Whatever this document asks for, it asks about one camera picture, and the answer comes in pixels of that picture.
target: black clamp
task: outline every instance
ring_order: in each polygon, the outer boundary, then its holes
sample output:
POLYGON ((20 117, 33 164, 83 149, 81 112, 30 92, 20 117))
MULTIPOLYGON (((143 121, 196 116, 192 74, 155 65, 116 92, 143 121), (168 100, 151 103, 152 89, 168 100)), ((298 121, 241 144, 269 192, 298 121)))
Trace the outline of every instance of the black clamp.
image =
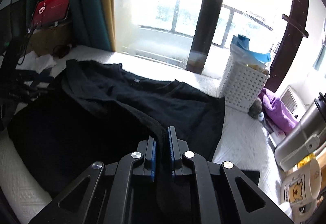
POLYGON ((149 137, 119 162, 93 163, 30 224, 189 224, 189 220, 193 224, 293 224, 232 162, 208 162, 177 139, 174 127, 168 133, 171 163, 167 177, 162 177, 163 171, 157 174, 156 142, 149 137), (158 179, 190 192, 189 218, 176 221, 162 213, 155 196, 158 179))

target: metal screw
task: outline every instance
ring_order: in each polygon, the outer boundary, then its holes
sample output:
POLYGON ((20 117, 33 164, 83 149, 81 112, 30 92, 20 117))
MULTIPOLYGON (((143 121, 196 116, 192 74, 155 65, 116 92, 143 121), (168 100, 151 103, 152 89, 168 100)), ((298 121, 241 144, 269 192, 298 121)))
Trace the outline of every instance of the metal screw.
POLYGON ((195 154, 192 151, 186 151, 185 152, 185 157, 187 158, 193 158, 195 154))
POLYGON ((233 168, 233 163, 230 161, 226 161, 223 163, 223 166, 227 169, 232 169, 233 168))
POLYGON ((131 154, 131 156, 134 158, 134 159, 138 159, 141 157, 141 153, 138 152, 138 151, 135 151, 131 154))
POLYGON ((97 169, 101 169, 103 166, 103 164, 100 161, 96 161, 92 164, 92 168, 97 170, 97 169))

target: dark window frame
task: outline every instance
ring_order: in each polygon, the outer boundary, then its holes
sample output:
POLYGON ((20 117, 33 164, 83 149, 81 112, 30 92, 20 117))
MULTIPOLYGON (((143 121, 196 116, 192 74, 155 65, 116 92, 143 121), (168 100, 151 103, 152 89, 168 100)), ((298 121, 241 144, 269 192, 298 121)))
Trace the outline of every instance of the dark window frame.
POLYGON ((265 84, 265 87, 273 92, 281 85, 300 47, 304 34, 295 24, 305 28, 308 9, 309 0, 292 0, 289 18, 294 23, 289 22, 286 26, 282 42, 271 64, 270 78, 265 84))
POLYGON ((201 74, 215 34, 223 0, 202 0, 186 70, 201 74))

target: glass pane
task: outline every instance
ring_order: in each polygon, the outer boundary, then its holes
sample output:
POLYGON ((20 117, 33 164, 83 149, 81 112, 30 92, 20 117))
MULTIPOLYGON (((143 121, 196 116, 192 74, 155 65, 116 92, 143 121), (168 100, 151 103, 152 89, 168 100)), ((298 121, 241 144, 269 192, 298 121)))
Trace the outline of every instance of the glass pane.
POLYGON ((176 0, 133 0, 133 23, 171 30, 176 0))
POLYGON ((202 0, 180 0, 175 31, 194 36, 202 0))
POLYGON ((259 53, 271 52, 271 58, 275 57, 287 25, 282 19, 282 14, 290 14, 292 0, 223 0, 223 4, 224 8, 221 9, 213 38, 213 43, 220 45, 221 48, 209 51, 203 71, 203 74, 215 78, 223 74, 227 62, 224 59, 223 48, 230 48, 233 35, 249 37, 250 50, 259 53), (218 68, 221 72, 212 70, 216 68, 217 61, 220 63, 218 68))
POLYGON ((251 20, 247 15, 235 13, 225 47, 230 48, 232 37, 238 34, 250 38, 249 49, 259 53, 269 52, 274 41, 270 29, 251 20))
POLYGON ((229 15, 230 15, 230 10, 222 7, 220 16, 217 21, 217 26, 216 26, 215 34, 213 37, 213 41, 212 41, 214 44, 218 44, 218 45, 222 44, 222 40, 223 40, 223 36, 225 33, 226 25, 227 25, 227 22, 229 19, 229 15))
POLYGON ((115 0, 116 51, 185 68, 202 0, 115 0))

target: air conditioner vent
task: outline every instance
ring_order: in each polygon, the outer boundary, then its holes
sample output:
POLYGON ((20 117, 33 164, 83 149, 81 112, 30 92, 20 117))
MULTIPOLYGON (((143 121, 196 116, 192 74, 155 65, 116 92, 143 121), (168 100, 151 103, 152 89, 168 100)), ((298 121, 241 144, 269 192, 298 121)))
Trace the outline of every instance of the air conditioner vent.
POLYGON ((298 105, 295 102, 290 90, 287 90, 283 97, 281 98, 281 101, 284 103, 287 109, 289 109, 292 113, 297 109, 298 105))

